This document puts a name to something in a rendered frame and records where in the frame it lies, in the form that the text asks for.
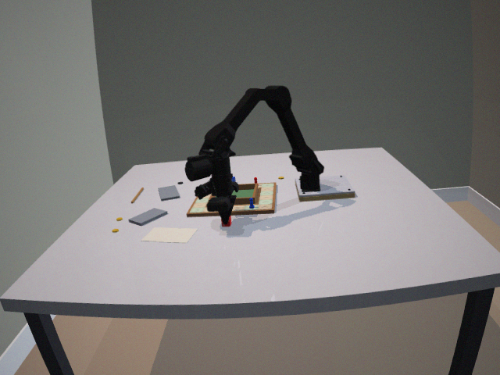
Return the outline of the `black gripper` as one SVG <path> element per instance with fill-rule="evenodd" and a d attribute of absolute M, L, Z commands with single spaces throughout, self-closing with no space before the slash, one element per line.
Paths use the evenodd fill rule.
<path fill-rule="evenodd" d="M 211 174 L 212 175 L 212 174 Z M 211 198 L 207 205 L 208 212 L 218 212 L 224 225 L 227 225 L 236 195 L 232 195 L 233 191 L 238 192 L 238 183 L 232 182 L 233 174 L 230 172 L 226 175 L 215 176 L 212 175 L 211 181 L 216 190 L 216 198 Z"/>

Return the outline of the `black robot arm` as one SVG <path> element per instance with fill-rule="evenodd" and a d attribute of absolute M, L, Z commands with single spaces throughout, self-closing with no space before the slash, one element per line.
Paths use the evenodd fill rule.
<path fill-rule="evenodd" d="M 292 165 L 296 166 L 300 176 L 302 192 L 321 191 L 320 174 L 324 166 L 320 164 L 314 151 L 305 143 L 302 132 L 291 110 L 291 96 L 287 87 L 269 85 L 265 89 L 249 88 L 241 100 L 232 108 L 227 117 L 215 125 L 206 135 L 199 155 L 188 157 L 185 173 L 189 181 L 200 180 L 210 175 L 221 176 L 230 173 L 230 156 L 236 155 L 230 149 L 237 129 L 247 115 L 260 101 L 266 101 L 277 114 L 284 129 L 292 154 Z M 209 149 L 213 149 L 210 151 Z M 196 187 L 195 196 L 200 200 L 207 195 L 216 195 L 211 178 Z"/>

